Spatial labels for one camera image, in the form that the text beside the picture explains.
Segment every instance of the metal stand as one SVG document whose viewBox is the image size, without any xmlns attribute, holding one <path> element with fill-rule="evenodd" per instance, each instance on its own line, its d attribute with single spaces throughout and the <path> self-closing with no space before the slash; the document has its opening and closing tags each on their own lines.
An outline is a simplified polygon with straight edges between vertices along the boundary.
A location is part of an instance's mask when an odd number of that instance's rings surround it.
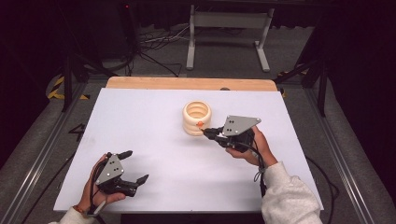
<svg viewBox="0 0 396 224">
<path fill-rule="evenodd" d="M 327 76 L 328 69 L 326 67 L 326 63 L 324 60 L 312 61 L 309 63 L 302 64 L 288 73 L 284 73 L 283 76 L 277 77 L 274 79 L 275 84 L 280 84 L 283 81 L 289 79 L 290 77 L 294 77 L 299 75 L 304 70 L 309 69 L 306 73 L 304 79 L 301 81 L 303 88 L 312 88 L 315 82 L 320 77 L 319 81 L 319 93 L 318 93 L 318 110 L 322 117 L 326 117 L 324 114 L 324 102 L 326 96 L 326 84 L 327 84 Z"/>
<path fill-rule="evenodd" d="M 263 50 L 265 38 L 267 37 L 273 18 L 274 9 L 271 8 L 267 13 L 230 13 L 230 12 L 200 12 L 195 11 L 194 5 L 191 6 L 190 14 L 190 42 L 187 54 L 186 69 L 192 70 L 194 67 L 195 54 L 195 27 L 230 27 L 230 28 L 251 28 L 262 29 L 262 38 L 255 41 L 257 54 L 262 65 L 262 71 L 269 72 L 265 53 Z"/>
</svg>

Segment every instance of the person's left hand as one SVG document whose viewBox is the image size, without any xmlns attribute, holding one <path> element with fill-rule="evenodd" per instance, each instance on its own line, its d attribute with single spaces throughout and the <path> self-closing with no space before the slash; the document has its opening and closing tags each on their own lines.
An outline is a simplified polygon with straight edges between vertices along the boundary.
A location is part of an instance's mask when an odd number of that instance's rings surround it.
<svg viewBox="0 0 396 224">
<path fill-rule="evenodd" d="M 102 158 L 93 166 L 90 178 L 88 179 L 87 183 L 85 184 L 84 190 L 82 192 L 81 201 L 78 203 L 78 207 L 87 212 L 91 207 L 90 202 L 90 190 L 91 190 L 91 181 L 92 181 L 92 174 L 95 167 L 104 159 L 106 158 L 106 154 L 102 156 Z M 114 203 L 120 200 L 125 199 L 125 195 L 123 193 L 114 193 L 114 194 L 105 194 L 99 188 L 93 184 L 92 194 L 96 194 L 93 196 L 93 204 L 98 206 L 103 201 L 106 201 L 106 204 Z"/>
</svg>

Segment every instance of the metal frame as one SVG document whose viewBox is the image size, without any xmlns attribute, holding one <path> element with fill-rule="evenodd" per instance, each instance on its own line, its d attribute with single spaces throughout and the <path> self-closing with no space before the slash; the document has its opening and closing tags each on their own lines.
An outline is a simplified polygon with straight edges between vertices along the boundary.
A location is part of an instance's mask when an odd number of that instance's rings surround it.
<svg viewBox="0 0 396 224">
<path fill-rule="evenodd" d="M 263 46 L 273 15 L 273 8 L 270 8 L 267 13 L 200 12 L 195 11 L 194 5 L 191 5 L 190 42 L 186 69 L 192 70 L 194 67 L 195 27 L 232 27 L 262 29 L 261 39 L 260 41 L 255 41 L 255 48 L 262 65 L 262 71 L 269 72 L 270 66 L 265 57 Z"/>
<path fill-rule="evenodd" d="M 20 189 L 18 190 L 17 195 L 12 200 L 11 205 L 9 206 L 0 223 L 15 223 L 16 219 L 20 215 L 22 208 L 24 207 L 27 199 L 33 191 L 33 188 L 35 187 L 35 183 L 41 176 L 41 173 L 43 172 L 44 167 L 46 166 L 47 161 L 49 160 L 50 155 L 55 148 L 56 143 L 58 142 L 59 135 L 63 126 L 71 115 L 71 112 L 73 111 L 73 108 L 76 105 L 79 96 L 83 93 L 85 86 L 86 83 L 77 84 L 77 87 L 73 92 L 73 100 L 71 101 L 69 107 L 67 107 L 67 110 L 65 110 L 65 112 L 63 112 L 56 121 L 55 126 L 52 129 L 49 138 L 47 139 L 47 142 L 42 147 L 40 153 L 37 156 L 37 159 L 35 159 L 32 168 L 26 175 Z"/>
<path fill-rule="evenodd" d="M 340 174 L 344 185 L 346 187 L 346 191 L 352 201 L 353 206 L 355 207 L 356 213 L 359 217 L 361 223 L 375 223 L 373 217 L 364 201 L 361 191 L 356 184 L 355 178 L 347 166 L 347 162 L 344 159 L 341 148 L 338 146 L 337 141 L 332 133 L 332 129 L 326 118 L 322 117 L 320 112 L 316 107 L 317 98 L 312 89 L 304 89 L 305 95 L 308 99 L 309 104 L 315 112 L 318 123 L 322 128 L 323 132 L 326 134 L 326 138 L 331 147 L 332 159 L 334 160 L 335 166 L 337 167 L 338 173 Z"/>
</svg>

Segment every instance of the white table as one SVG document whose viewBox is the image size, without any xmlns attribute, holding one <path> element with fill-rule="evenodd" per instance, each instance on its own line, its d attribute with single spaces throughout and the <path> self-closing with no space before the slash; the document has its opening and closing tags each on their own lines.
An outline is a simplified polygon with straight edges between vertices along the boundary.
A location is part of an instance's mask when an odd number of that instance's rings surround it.
<svg viewBox="0 0 396 224">
<path fill-rule="evenodd" d="M 181 111 L 192 100 L 211 106 L 212 127 L 224 125 L 227 115 L 261 118 L 258 127 L 275 156 L 321 203 L 279 92 L 107 88 L 100 92 L 54 210 L 66 211 L 79 201 L 92 166 L 103 154 L 132 150 L 121 161 L 121 178 L 135 182 L 149 174 L 148 181 L 133 198 L 107 206 L 107 212 L 259 212 L 260 187 L 253 182 L 257 167 L 233 159 L 204 136 L 184 132 Z"/>
</svg>

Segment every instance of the gray sleeve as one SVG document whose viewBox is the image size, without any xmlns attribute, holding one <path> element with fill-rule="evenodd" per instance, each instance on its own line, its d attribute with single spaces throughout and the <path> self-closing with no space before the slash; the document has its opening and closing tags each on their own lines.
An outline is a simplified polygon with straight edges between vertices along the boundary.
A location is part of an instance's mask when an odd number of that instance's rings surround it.
<svg viewBox="0 0 396 224">
<path fill-rule="evenodd" d="M 64 214 L 61 221 L 51 222 L 50 224 L 92 224 L 94 222 L 93 217 L 85 218 L 82 214 L 76 211 L 73 207 Z"/>
<path fill-rule="evenodd" d="M 265 223 L 322 223 L 315 195 L 298 176 L 289 176 L 283 162 L 268 167 L 264 179 L 267 186 L 262 198 Z"/>
</svg>

